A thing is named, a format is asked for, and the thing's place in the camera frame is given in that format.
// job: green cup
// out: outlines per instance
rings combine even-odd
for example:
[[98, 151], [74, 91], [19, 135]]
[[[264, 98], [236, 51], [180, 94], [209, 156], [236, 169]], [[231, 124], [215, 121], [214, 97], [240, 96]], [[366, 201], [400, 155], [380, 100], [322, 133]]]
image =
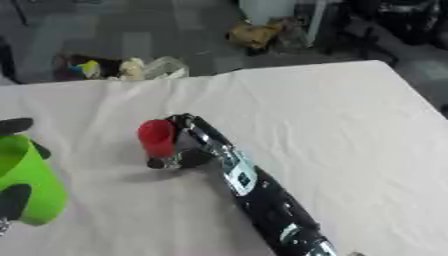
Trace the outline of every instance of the green cup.
[[67, 198], [63, 184], [24, 135], [0, 137], [0, 192], [16, 184], [31, 187], [21, 222], [43, 225], [63, 210]]

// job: white cloth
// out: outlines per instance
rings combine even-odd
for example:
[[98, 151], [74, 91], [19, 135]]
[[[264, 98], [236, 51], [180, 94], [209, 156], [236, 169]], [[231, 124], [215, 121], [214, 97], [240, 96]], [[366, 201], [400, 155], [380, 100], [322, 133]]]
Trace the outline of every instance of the white cloth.
[[340, 255], [440, 256], [448, 244], [448, 125], [380, 62], [214, 77], [0, 87], [0, 118], [33, 117], [69, 192], [0, 255], [269, 255], [219, 173], [149, 170], [139, 124], [200, 115], [275, 176]]

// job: black robotic forearm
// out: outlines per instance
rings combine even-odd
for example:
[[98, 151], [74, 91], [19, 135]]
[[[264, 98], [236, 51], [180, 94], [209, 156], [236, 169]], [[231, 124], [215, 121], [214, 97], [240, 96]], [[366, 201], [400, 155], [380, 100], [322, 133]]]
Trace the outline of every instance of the black robotic forearm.
[[277, 255], [336, 256], [332, 245], [320, 234], [319, 224], [307, 211], [218, 130], [190, 114], [171, 116], [167, 120], [176, 128], [173, 143], [180, 132], [186, 131], [199, 144], [173, 156], [179, 160], [174, 166], [192, 168], [216, 159], [237, 204]]

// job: floor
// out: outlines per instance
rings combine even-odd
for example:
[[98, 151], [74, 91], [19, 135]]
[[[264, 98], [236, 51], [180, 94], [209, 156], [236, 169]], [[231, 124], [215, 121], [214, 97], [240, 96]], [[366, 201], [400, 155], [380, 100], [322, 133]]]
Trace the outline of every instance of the floor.
[[[137, 56], [146, 61], [168, 55], [186, 62], [192, 76], [353, 59], [314, 49], [300, 55], [247, 57], [224, 40], [225, 32], [241, 18], [231, 0], [19, 1], [31, 26], [22, 26], [9, 1], [1, 1], [0, 34], [13, 45], [19, 76], [27, 83], [52, 81], [52, 61], [58, 53]], [[380, 34], [381, 44], [402, 59], [396, 71], [436, 107], [448, 102], [448, 52], [407, 46], [386, 31]]]

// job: white object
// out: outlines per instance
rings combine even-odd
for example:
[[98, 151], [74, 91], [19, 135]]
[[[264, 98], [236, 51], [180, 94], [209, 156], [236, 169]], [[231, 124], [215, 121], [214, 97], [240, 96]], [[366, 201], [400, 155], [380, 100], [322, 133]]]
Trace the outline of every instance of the white object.
[[162, 57], [145, 66], [146, 80], [161, 78], [185, 78], [188, 77], [189, 68], [182, 61], [173, 57]]
[[120, 80], [143, 81], [145, 80], [144, 68], [145, 63], [139, 58], [130, 58], [127, 61], [123, 61], [120, 65]]
[[272, 255], [219, 172], [146, 168], [139, 125], [185, 112], [276, 177], [339, 255], [446, 254], [448, 122], [383, 63], [4, 86], [0, 104], [35, 118], [69, 192], [49, 225], [14, 223], [1, 255]]
[[[308, 46], [312, 47], [316, 41], [325, 10], [330, 0], [314, 1], [316, 7], [307, 33]], [[266, 25], [271, 18], [289, 17], [294, 15], [297, 0], [240, 0], [240, 8], [253, 25]]]
[[329, 0], [316, 1], [316, 8], [314, 8], [313, 18], [311, 19], [310, 28], [307, 34], [308, 47], [312, 47], [314, 45], [314, 42], [316, 41], [316, 37], [319, 33], [325, 10], [327, 9], [328, 1]]
[[240, 0], [240, 8], [253, 25], [266, 25], [271, 18], [294, 14], [297, 0]]

